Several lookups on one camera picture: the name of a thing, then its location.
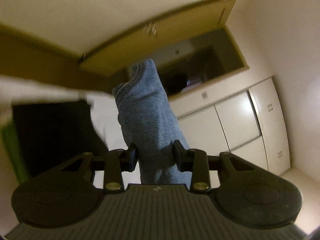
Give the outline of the blue denim jeans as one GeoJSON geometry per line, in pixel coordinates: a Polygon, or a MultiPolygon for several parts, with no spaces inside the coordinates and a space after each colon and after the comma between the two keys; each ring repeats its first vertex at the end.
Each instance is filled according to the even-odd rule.
{"type": "Polygon", "coordinates": [[[118,122],[127,145],[139,151],[142,184],[191,184],[191,172],[178,170],[172,143],[188,143],[178,125],[153,60],[132,67],[131,80],[113,89],[118,122]]]}

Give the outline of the white wardrobe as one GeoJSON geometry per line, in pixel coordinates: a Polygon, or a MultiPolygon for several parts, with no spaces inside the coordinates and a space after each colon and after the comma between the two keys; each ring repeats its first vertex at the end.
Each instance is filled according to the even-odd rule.
{"type": "Polygon", "coordinates": [[[285,121],[271,78],[216,104],[178,117],[191,148],[229,151],[276,175],[291,167],[285,121]]]}

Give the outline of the folded green garment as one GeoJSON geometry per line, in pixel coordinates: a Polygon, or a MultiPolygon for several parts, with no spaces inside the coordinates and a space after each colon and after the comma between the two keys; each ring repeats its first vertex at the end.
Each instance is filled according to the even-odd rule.
{"type": "Polygon", "coordinates": [[[25,168],[18,136],[13,121],[7,122],[1,127],[1,140],[4,144],[5,152],[10,159],[12,168],[19,184],[23,184],[29,179],[29,174],[25,168]]]}

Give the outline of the folded white garment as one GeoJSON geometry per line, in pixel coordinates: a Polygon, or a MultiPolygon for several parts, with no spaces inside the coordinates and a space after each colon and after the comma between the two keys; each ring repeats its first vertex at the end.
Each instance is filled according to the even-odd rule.
{"type": "MultiPolygon", "coordinates": [[[[118,110],[115,99],[110,94],[82,92],[80,99],[86,99],[91,105],[91,120],[95,131],[109,150],[127,149],[120,124],[118,122],[118,110]]],[[[102,189],[104,172],[97,171],[94,178],[94,186],[102,189]]],[[[129,184],[140,184],[140,170],[136,166],[133,172],[123,172],[122,178],[125,189],[129,184]]]]}

